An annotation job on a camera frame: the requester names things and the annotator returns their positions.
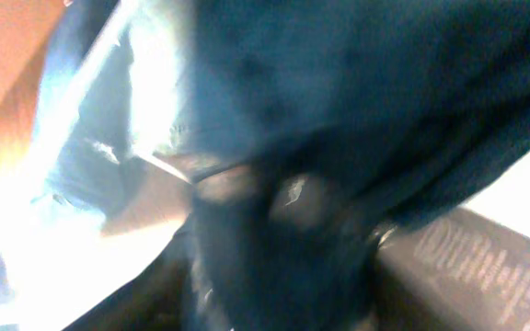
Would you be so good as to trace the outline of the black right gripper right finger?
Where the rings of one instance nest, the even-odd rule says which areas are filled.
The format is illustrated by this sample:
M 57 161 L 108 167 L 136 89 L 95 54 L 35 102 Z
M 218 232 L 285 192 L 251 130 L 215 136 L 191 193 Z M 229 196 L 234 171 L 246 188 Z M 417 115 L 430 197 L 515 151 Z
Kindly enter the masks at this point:
M 530 238 L 472 211 L 388 234 L 376 275 L 381 330 L 530 331 Z

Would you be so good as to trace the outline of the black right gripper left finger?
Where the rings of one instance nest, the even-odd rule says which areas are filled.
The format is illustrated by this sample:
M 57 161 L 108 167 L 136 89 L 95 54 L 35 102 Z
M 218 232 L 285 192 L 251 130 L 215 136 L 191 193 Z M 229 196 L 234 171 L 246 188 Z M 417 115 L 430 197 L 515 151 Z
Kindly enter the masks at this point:
M 63 331 L 177 331 L 190 270 L 184 239 L 172 239 L 157 258 Z

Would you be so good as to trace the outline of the dark blue garment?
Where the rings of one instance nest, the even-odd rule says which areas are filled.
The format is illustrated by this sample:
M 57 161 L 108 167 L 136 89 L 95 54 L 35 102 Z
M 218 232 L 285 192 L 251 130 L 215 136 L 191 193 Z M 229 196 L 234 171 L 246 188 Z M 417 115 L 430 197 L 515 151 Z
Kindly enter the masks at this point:
M 197 1 L 192 24 L 212 326 L 352 326 L 378 225 L 420 228 L 530 151 L 530 1 Z

